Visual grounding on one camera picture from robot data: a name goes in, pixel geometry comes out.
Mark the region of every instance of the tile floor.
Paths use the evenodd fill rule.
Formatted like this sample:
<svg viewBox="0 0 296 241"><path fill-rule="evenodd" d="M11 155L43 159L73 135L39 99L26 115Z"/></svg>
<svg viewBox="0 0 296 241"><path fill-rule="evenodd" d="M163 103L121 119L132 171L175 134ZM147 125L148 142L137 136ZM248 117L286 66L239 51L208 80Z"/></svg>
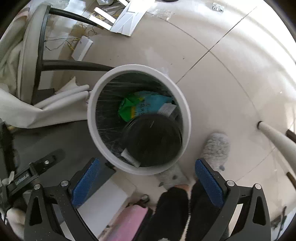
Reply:
<svg viewBox="0 0 296 241"><path fill-rule="evenodd" d="M209 134L226 133L231 151L222 175L239 185L260 183L272 220L283 206L295 207L296 192L285 176L289 165L256 124L263 120L281 132L294 128L296 43L263 0L217 2L225 6L223 13L212 11L207 0L156 0L131 37L96 29L84 61L143 64L167 74L191 110L191 138L179 161L184 173L193 177ZM67 75L91 86L100 77ZM163 190L154 177L125 175L157 201Z"/></svg>

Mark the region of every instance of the metal screw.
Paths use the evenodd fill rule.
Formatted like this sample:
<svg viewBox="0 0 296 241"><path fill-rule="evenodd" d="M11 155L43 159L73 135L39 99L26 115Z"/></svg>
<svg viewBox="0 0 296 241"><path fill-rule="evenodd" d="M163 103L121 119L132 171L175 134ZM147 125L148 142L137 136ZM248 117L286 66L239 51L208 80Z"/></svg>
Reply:
<svg viewBox="0 0 296 241"><path fill-rule="evenodd" d="M64 180L61 182L62 187L68 186L68 184L69 184L69 182L67 180Z"/></svg>
<svg viewBox="0 0 296 241"><path fill-rule="evenodd" d="M256 184L255 184L255 188L258 189L258 190L260 190L260 189L261 189L261 185L258 184L258 183L256 183Z"/></svg>
<svg viewBox="0 0 296 241"><path fill-rule="evenodd" d="M40 187L41 187L40 184L36 184L36 185L34 186L34 189L35 189L35 190L38 190Z"/></svg>
<svg viewBox="0 0 296 241"><path fill-rule="evenodd" d="M233 187L234 186L234 181L231 181L231 180L227 181L227 185L230 186L230 187Z"/></svg>

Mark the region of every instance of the trash can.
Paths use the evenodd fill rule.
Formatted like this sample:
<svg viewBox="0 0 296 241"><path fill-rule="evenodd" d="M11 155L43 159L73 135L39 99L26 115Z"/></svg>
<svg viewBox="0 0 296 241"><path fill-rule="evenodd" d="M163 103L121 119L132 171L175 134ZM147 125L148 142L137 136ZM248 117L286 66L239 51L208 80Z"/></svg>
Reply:
<svg viewBox="0 0 296 241"><path fill-rule="evenodd" d="M137 168L120 155L123 152L120 139L127 123L118 115L118 108L123 98L137 91L170 96L177 105L182 146L178 155L163 165ZM103 156L117 168L137 175L157 174L175 164L184 153L191 132L190 110L177 85L163 73L138 64L116 67L99 79L89 99L87 121L91 137Z"/></svg>

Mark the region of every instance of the plastic wrapping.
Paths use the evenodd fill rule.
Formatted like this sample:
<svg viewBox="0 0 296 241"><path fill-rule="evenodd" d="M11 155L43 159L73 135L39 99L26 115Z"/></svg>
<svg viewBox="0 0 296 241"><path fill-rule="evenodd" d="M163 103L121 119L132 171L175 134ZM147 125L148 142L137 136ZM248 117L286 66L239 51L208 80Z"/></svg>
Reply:
<svg viewBox="0 0 296 241"><path fill-rule="evenodd" d="M118 108L128 94L143 90L170 96L174 100L168 88L157 79L147 74L132 72L119 75L106 84L96 105L96 125L102 141L117 158L126 163L128 162L120 155L123 152L120 139L126 122L118 115ZM181 118L177 117L177 121L182 129Z"/></svg>

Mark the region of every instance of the person's leg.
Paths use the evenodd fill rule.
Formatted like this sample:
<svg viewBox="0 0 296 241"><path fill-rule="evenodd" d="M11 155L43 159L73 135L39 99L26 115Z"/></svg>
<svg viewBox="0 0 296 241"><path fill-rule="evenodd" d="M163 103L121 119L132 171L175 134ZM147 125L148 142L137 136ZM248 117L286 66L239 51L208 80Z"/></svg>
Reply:
<svg viewBox="0 0 296 241"><path fill-rule="evenodd" d="M172 187L160 196L141 241L180 240L188 219L188 196L184 189Z"/></svg>
<svg viewBox="0 0 296 241"><path fill-rule="evenodd" d="M228 137L221 133L214 133L209 137L201 158L204 158L213 170L218 171L223 169L228 153ZM186 241L200 241L209 231L219 214L219 208L212 204L200 181L197 181L192 188L190 209L191 216ZM228 236L227 229L221 240L227 239Z"/></svg>

